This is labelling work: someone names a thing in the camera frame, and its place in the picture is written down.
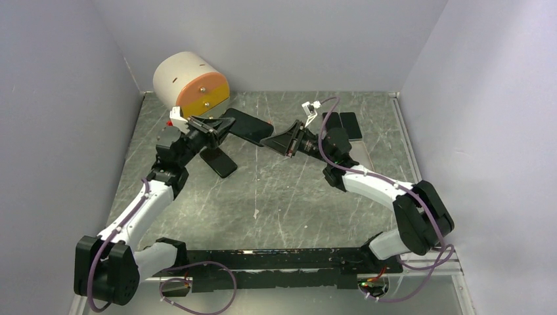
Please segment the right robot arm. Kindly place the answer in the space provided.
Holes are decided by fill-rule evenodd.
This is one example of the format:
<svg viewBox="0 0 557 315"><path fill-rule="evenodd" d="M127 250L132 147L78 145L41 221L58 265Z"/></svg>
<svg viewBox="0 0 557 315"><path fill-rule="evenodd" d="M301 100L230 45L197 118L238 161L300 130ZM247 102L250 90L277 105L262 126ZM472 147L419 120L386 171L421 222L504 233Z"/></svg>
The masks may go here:
<svg viewBox="0 0 557 315"><path fill-rule="evenodd" d="M397 227L378 234L364 246L361 264L369 272L379 271L396 255L425 255L455 228L430 182L401 182L367 169L351 157L352 146L343 128L318 136L296 121L289 130L264 138L261 144L287 157L302 152L325 162L323 174L330 186L366 197L394 213Z"/></svg>

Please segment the beige phone case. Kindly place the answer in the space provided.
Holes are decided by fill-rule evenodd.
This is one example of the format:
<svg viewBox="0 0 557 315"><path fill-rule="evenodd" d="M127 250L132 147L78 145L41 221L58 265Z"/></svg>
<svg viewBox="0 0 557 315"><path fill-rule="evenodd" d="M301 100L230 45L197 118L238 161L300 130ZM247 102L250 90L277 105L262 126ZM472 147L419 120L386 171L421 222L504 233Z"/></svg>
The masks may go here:
<svg viewBox="0 0 557 315"><path fill-rule="evenodd" d="M368 170L374 171L374 166L370 158L365 143L362 140L351 141L350 156L354 161L366 167Z"/></svg>

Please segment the phone with purple frame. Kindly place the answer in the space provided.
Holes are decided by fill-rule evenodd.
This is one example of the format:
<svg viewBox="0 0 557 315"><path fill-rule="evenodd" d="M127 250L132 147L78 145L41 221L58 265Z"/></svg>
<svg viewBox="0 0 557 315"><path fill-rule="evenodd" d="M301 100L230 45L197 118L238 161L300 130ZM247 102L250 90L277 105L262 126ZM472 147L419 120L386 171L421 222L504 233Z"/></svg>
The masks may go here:
<svg viewBox="0 0 557 315"><path fill-rule="evenodd" d="M329 131L335 128L343 128L342 121L338 112L332 112L328 119L325 119L327 112L322 113L323 121L325 122L325 130Z"/></svg>

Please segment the black phone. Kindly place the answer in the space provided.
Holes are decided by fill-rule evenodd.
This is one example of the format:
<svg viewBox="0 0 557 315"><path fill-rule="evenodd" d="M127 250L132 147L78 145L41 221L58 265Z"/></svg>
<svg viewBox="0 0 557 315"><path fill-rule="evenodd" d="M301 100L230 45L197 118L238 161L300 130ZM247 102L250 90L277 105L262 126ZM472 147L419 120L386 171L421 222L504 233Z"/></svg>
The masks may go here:
<svg viewBox="0 0 557 315"><path fill-rule="evenodd" d="M200 157L222 179L233 174L238 167L221 148L206 148L200 152Z"/></svg>
<svg viewBox="0 0 557 315"><path fill-rule="evenodd" d="M232 135L259 147L263 147L261 141L270 137L274 132L274 127L270 123L235 108L227 109L222 115L222 118L224 117L234 119L234 123L229 130Z"/></svg>

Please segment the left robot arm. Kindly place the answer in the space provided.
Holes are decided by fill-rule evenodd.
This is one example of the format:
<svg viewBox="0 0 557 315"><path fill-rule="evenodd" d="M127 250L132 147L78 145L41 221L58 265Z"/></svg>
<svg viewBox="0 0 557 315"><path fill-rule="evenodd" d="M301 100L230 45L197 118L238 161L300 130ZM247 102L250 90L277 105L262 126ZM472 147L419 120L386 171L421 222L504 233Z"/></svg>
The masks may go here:
<svg viewBox="0 0 557 315"><path fill-rule="evenodd" d="M161 271L172 276L185 272L189 260L184 242L161 238L141 251L137 247L184 188L187 164L203 149L218 148L235 121L192 116L186 119L186 131L167 126L159 132L156 159L139 193L113 223L76 245L74 292L86 297L92 311L126 305L142 281Z"/></svg>

